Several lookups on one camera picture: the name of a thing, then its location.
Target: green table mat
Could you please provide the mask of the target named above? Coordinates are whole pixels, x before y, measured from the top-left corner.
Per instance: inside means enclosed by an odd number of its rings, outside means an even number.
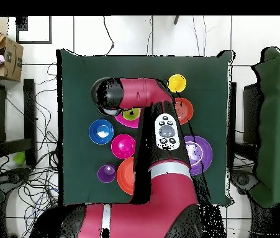
[[[101,183],[97,170],[104,164],[117,168],[123,160],[111,152],[111,142],[93,143],[88,135],[92,122],[109,120],[114,136],[126,133],[134,138],[137,130],[118,123],[114,117],[104,117],[91,99],[91,87],[102,77],[148,77],[169,79],[182,74],[187,86],[181,93],[194,107],[191,125],[195,135],[205,138],[213,150],[211,166],[204,172],[213,204],[230,205],[225,196],[226,174],[226,118],[228,98],[228,62],[232,52],[219,57],[175,56],[76,56],[60,51],[63,91],[63,197],[64,204],[126,203],[130,195],[124,193],[116,180]],[[182,125],[184,135],[189,126]]]
[[[256,174],[261,181],[250,195],[264,208],[280,203],[280,52],[263,50],[263,61],[253,67],[264,102],[260,111],[261,147]]]

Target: black cable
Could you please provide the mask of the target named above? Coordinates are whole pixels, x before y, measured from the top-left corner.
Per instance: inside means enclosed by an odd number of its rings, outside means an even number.
[[[198,55],[200,56],[201,54],[199,52],[199,44],[198,44],[197,32],[196,32],[196,28],[195,28],[194,16],[192,16],[192,25],[194,26],[194,33],[195,33],[195,38],[196,38],[196,42],[197,42]]]
[[[111,45],[110,50],[105,54],[105,56],[107,56],[107,55],[111,52],[111,50],[113,49],[113,47],[114,47],[114,42],[113,42],[113,40],[112,40],[112,38],[111,38],[111,36],[110,36],[110,34],[109,34],[109,31],[108,31],[108,29],[107,29],[106,17],[105,17],[105,16],[103,16],[103,24],[104,24],[104,27],[105,27],[106,30],[107,30],[107,35],[109,36],[109,38],[111,39],[111,42],[112,42],[112,45]]]
[[[56,79],[57,78],[57,75],[56,74],[49,74],[49,68],[52,66],[52,65],[57,65],[57,63],[52,63],[52,64],[50,64],[49,65],[49,67],[48,67],[48,69],[47,69],[47,74],[49,75],[49,76],[55,76],[53,79],[47,79],[46,81],[43,81],[43,82],[41,82],[41,83],[39,83],[39,84],[37,84],[37,83],[34,83],[35,85],[42,85],[43,83],[45,83],[45,82],[48,82],[48,81],[53,81],[54,79]]]
[[[56,76],[54,74],[50,74],[48,71],[50,69],[50,66],[53,65],[53,64],[50,64],[48,69],[47,69],[47,74],[50,75],[50,76]],[[36,85],[41,85],[47,81],[43,81],[39,84],[35,83]],[[40,157],[40,159],[37,161],[37,164],[36,166],[43,160],[45,159],[47,156],[48,156],[48,164],[49,164],[49,167],[47,169],[43,169],[42,171],[40,172],[34,172],[34,173],[31,173],[30,176],[34,176],[34,175],[38,175],[38,177],[36,177],[35,179],[30,179],[26,182],[23,183],[23,185],[21,185],[19,188],[18,188],[18,191],[17,191],[17,194],[19,196],[19,198],[28,205],[26,211],[25,211],[25,214],[24,214],[24,221],[25,221],[25,224],[26,226],[29,226],[29,228],[23,233],[22,235],[22,238],[24,238],[24,236],[29,233],[32,229],[32,226],[34,225],[34,222],[36,221],[35,219],[33,219],[32,223],[31,224],[28,224],[28,220],[29,218],[27,218],[26,216],[26,212],[28,211],[28,209],[32,208],[33,211],[35,211],[35,213],[37,213],[38,211],[38,214],[41,213],[42,211],[45,211],[49,206],[51,205],[54,205],[56,204],[56,198],[52,195],[51,191],[56,189],[57,192],[58,192],[58,186],[55,185],[54,183],[51,183],[50,179],[58,173],[58,163],[55,159],[55,151],[50,151],[49,150],[49,147],[48,147],[48,143],[57,143],[57,139],[56,137],[53,135],[53,133],[51,133],[50,131],[47,130],[48,128],[48,125],[50,124],[50,121],[51,121],[51,117],[52,117],[52,113],[44,106],[42,106],[41,104],[39,104],[37,102],[37,96],[39,94],[41,94],[42,92],[48,92],[48,91],[53,91],[53,90],[43,90],[43,91],[40,91],[39,93],[36,94],[35,96],[35,103],[44,108],[48,113],[49,113],[49,116],[50,118],[48,119],[47,121],[47,118],[45,116],[45,114],[41,111],[41,109],[39,109],[36,105],[35,105],[35,108],[37,108],[43,115],[44,119],[45,119],[45,125],[44,125],[44,132],[37,126],[35,125],[35,127],[44,135],[43,137],[43,141],[42,141],[42,145],[44,142],[47,143],[47,148],[48,148],[48,152],[44,155],[42,155]],[[27,119],[29,119],[24,113],[22,113],[8,98],[6,98],[12,105],[13,107],[15,107],[24,117],[26,117]],[[9,156],[6,156],[8,158],[7,162],[3,163],[1,166],[0,166],[0,173],[2,173],[2,170],[6,170],[6,169],[3,169],[3,166],[6,165],[8,162],[9,162]],[[4,182],[0,182],[0,184],[4,184],[4,183],[9,183],[9,181],[4,181]],[[41,190],[39,191],[38,193],[31,193],[30,191],[30,187],[31,188],[34,188],[36,190]],[[30,200],[32,201],[33,204],[30,204],[28,202],[26,202],[20,195],[20,191],[23,190],[24,194],[29,196]],[[37,203],[38,201],[35,201],[33,199],[33,196],[37,196],[37,195],[40,195],[40,203]]]
[[[152,56],[154,55],[154,16],[152,16]]]
[[[147,54],[148,54],[148,44],[149,44],[149,42],[150,42],[150,36],[151,36],[152,33],[153,33],[153,29],[152,29],[151,33],[148,35],[148,40],[147,40]]]
[[[206,29],[206,23],[205,23],[205,18],[202,16],[202,20],[204,21],[204,26],[205,26],[205,39],[204,39],[204,56],[205,56],[205,49],[206,49],[206,41],[207,41],[207,29]]]
[[[235,156],[236,159],[238,159],[239,161],[242,161],[244,164],[243,165],[235,165],[233,166],[233,169],[241,169],[241,168],[252,168],[251,166],[254,166],[254,162],[251,162],[249,164],[247,164],[246,162],[244,162],[244,160],[246,159],[240,159],[239,157]]]
[[[237,132],[237,133],[245,133],[244,131],[237,131],[237,130],[235,130],[235,132]]]

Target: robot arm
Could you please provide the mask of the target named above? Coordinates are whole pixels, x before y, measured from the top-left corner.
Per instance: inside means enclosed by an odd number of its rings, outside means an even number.
[[[133,197],[128,204],[76,206],[55,238],[201,238],[191,166],[167,88],[156,79],[105,78],[91,93],[105,115],[143,108]]]

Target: wire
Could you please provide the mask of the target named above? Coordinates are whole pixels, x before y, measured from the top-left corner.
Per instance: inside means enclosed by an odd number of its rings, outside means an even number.
[[[50,69],[50,66],[53,64],[50,64],[47,69],[47,74],[50,76],[56,76],[56,75],[50,74],[48,72]],[[49,79],[47,81],[43,81],[39,84],[35,83],[35,85],[41,85],[45,82],[52,81],[55,78]],[[56,139],[56,137],[53,135],[52,132],[48,131],[48,125],[50,124],[50,121],[52,118],[52,113],[46,107],[44,107],[43,105],[41,105],[40,103],[37,102],[37,96],[39,94],[41,94],[42,92],[49,92],[49,91],[54,91],[54,90],[56,90],[56,89],[42,90],[39,93],[37,93],[35,96],[35,104],[37,104],[37,105],[35,105],[35,108],[42,113],[44,120],[45,120],[45,125],[44,125],[43,130],[41,130],[28,116],[26,116],[24,113],[22,113],[22,111],[19,110],[10,99],[6,98],[13,105],[13,107],[15,107],[17,109],[17,111],[19,111],[25,118],[27,118],[31,123],[33,123],[35,125],[35,127],[41,132],[41,134],[44,135],[38,151],[41,150],[43,143],[47,143],[47,149],[48,149],[48,152],[46,154],[42,155],[36,163],[36,166],[37,166],[39,163],[42,162],[42,160],[44,160],[46,157],[48,157],[48,167],[45,169],[42,169],[40,172],[34,172],[34,173],[32,172],[30,174],[31,178],[28,181],[24,182],[23,185],[21,185],[17,191],[19,198],[28,205],[28,207],[24,213],[26,231],[23,233],[22,238],[25,238],[27,234],[31,233],[31,230],[32,230],[37,218],[39,217],[39,215],[43,211],[45,211],[48,207],[55,205],[57,202],[57,197],[53,196],[52,192],[58,193],[58,185],[51,182],[51,179],[53,178],[53,176],[55,174],[58,174],[58,161],[56,161],[56,158],[55,158],[56,151],[50,151],[48,143],[58,143],[58,140]],[[45,114],[38,107],[41,107],[48,112],[48,114],[49,114],[48,120],[47,120]],[[6,170],[6,169],[3,169],[3,167],[4,167],[4,165],[6,165],[9,162],[9,156],[6,156],[6,157],[8,158],[8,160],[0,166],[0,173],[2,173],[3,170]],[[35,169],[41,169],[41,168],[33,167],[32,171],[34,171]],[[21,191],[23,192],[23,196],[24,195],[29,196],[30,202],[32,202],[32,203],[29,203],[28,201],[24,200],[24,198],[21,195]],[[30,209],[32,210],[32,214],[28,216],[28,211]]]
[[[237,132],[237,133],[245,133],[244,131],[237,131],[237,130],[235,130],[235,132]]]
[[[241,168],[253,168],[254,164],[247,164],[247,165],[238,165],[233,166],[234,169],[241,169]]]
[[[195,33],[195,38],[196,38],[196,42],[197,42],[198,55],[200,56],[201,54],[199,52],[199,44],[198,44],[197,32],[196,32],[196,28],[195,28],[194,16],[192,16],[192,25],[194,26],[194,33]]]
[[[268,233],[262,233],[262,232],[253,232],[253,231],[250,231],[250,230],[246,230],[246,229],[241,229],[241,228],[231,228],[231,227],[227,227],[227,229],[231,229],[231,230],[241,230],[241,231],[246,231],[246,232],[249,232],[249,233],[254,233],[254,234],[259,234],[259,235],[262,235],[262,236],[280,236],[280,234],[268,234]]]
[[[205,34],[204,34],[204,54],[205,56],[205,49],[206,49],[206,41],[207,41],[207,28],[206,28],[206,23],[205,23],[205,18],[202,16],[202,20],[204,21],[204,26],[205,26]]]
[[[154,55],[154,16],[152,16],[152,56]]]
[[[103,16],[103,24],[104,24],[104,27],[105,27],[106,30],[107,30],[107,35],[109,36],[109,38],[111,39],[111,42],[112,42],[112,45],[111,45],[110,50],[105,54],[105,56],[107,56],[107,55],[111,52],[111,50],[113,49],[113,47],[114,47],[114,42],[113,42],[113,40],[112,40],[112,38],[111,38],[111,36],[110,36],[110,34],[109,34],[109,31],[108,31],[108,29],[107,29],[106,17],[105,17],[105,16]]]
[[[151,15],[151,19],[150,19],[150,24],[151,24],[151,27],[153,26],[152,25],[152,15]],[[148,44],[149,44],[149,42],[150,42],[150,37],[151,37],[151,34],[153,33],[153,28],[152,28],[152,31],[151,31],[151,33],[148,35],[148,40],[147,40],[147,54],[148,54]]]
[[[55,65],[55,64],[57,64],[57,63],[52,63],[52,64],[50,64],[49,65],[49,67],[48,67],[48,69],[47,69],[47,74],[49,75],[49,76],[55,76],[53,79],[47,79],[46,81],[43,81],[43,82],[41,82],[41,83],[39,83],[39,84],[37,84],[37,83],[35,83],[35,85],[42,85],[43,83],[45,83],[45,82],[48,82],[48,81],[53,81],[54,79],[56,79],[57,78],[57,75],[56,74],[49,74],[49,68],[52,66],[52,65]]]
[[[250,165],[254,165],[254,162],[251,162],[251,163],[247,164],[246,162],[244,162],[245,159],[240,159],[240,158],[237,157],[237,156],[235,156],[235,158],[238,159],[239,161],[242,161],[245,165],[233,166],[233,168],[236,168],[236,167],[239,167],[239,168],[240,168],[240,167],[244,167],[244,166],[245,166],[245,167],[248,167],[248,166],[250,166]]]

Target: floor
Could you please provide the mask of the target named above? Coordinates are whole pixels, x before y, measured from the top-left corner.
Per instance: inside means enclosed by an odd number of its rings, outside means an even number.
[[[236,140],[242,141],[242,90],[244,86],[256,82],[255,74],[250,66],[259,63],[261,50],[267,46],[280,48],[280,16],[203,17],[199,15],[194,16],[193,19],[193,16],[188,15],[180,16],[177,25],[173,24],[174,18],[174,15],[154,16],[153,20],[150,15],[106,17],[107,29],[114,41],[114,48],[110,55],[216,56],[222,50],[233,50],[236,57],[233,61],[232,79],[237,82],[236,130],[239,131],[236,131]],[[9,17],[8,37],[13,40],[16,40],[15,21],[15,17]],[[104,55],[112,44],[106,32],[103,17],[52,17],[51,30],[49,30],[49,25],[48,17],[28,17],[28,31],[19,31],[19,41],[29,42],[21,44],[24,47],[22,80],[34,78],[35,83],[40,84],[47,79],[54,79],[56,65],[53,63],[56,63],[56,49],[66,48],[79,55]],[[20,83],[1,82],[6,86],[8,99],[23,112],[22,81]],[[56,80],[36,85],[36,93],[51,90],[39,94],[37,101],[50,111],[51,120],[48,130],[57,138],[55,89]],[[24,117],[11,103],[6,102],[6,107],[7,140],[23,138]],[[40,109],[49,118],[46,109],[41,107]],[[39,111],[37,118],[37,125],[42,130],[45,120]],[[55,149],[54,143],[42,144],[42,139],[42,132],[37,130],[37,147],[41,148],[38,151],[38,157]],[[5,161],[5,157],[0,158],[0,165]],[[239,164],[242,164],[241,161],[236,159],[236,165]],[[14,166],[14,162],[9,161],[5,169],[11,169]],[[43,159],[37,170],[43,170],[44,167],[48,167],[48,159]],[[54,184],[57,184],[56,175],[53,175],[52,180]],[[14,190],[7,205],[8,231],[18,234],[19,237],[27,229],[25,220],[28,223],[34,218],[31,209],[27,209],[29,205],[33,205],[33,201],[26,194],[29,190],[31,193],[38,193],[36,188]],[[229,188],[229,195],[234,204],[227,208],[220,208],[227,237],[248,238],[251,224],[248,198],[239,195],[232,185]]]

